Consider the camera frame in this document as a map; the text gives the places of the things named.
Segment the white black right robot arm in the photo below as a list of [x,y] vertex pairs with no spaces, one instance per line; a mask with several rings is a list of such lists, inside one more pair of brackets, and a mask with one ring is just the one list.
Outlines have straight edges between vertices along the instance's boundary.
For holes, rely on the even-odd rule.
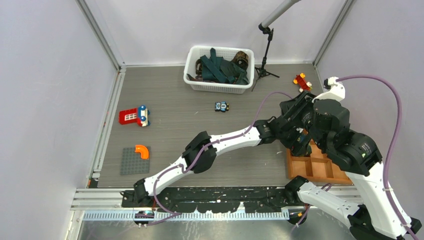
[[296,176],[285,186],[287,202],[302,202],[321,209],[344,223],[358,240],[402,240],[405,235],[416,239],[422,223],[403,210],[389,183],[392,154],[388,152],[383,159],[372,138],[350,129],[350,112],[341,105],[346,94],[343,79],[330,77],[324,86],[326,92],[312,100],[307,100],[305,94],[299,95],[292,109],[300,114],[306,138],[312,139],[346,173],[363,203],[343,200],[302,176]]

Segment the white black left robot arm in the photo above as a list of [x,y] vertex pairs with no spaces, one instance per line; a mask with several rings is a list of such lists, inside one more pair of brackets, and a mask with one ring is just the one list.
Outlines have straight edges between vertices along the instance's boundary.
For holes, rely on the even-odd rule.
[[148,207],[170,184],[187,175],[209,170],[218,156],[230,151],[271,144],[278,140],[287,149],[304,153],[310,137],[298,141],[302,135],[300,129],[305,129],[301,117],[311,109],[314,98],[312,93],[304,91],[279,104],[279,117],[255,118],[248,127],[238,131],[221,135],[209,135],[207,131],[198,133],[174,163],[133,185],[135,202],[141,207]]

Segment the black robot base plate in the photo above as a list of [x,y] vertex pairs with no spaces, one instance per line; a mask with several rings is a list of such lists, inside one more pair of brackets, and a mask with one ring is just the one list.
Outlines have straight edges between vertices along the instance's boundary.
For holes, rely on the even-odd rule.
[[141,201],[134,190],[120,192],[123,208],[149,208],[160,213],[205,214],[234,213],[244,207],[246,213],[276,213],[284,207],[305,209],[299,199],[287,197],[284,188],[254,187],[167,187],[157,199],[147,196]]

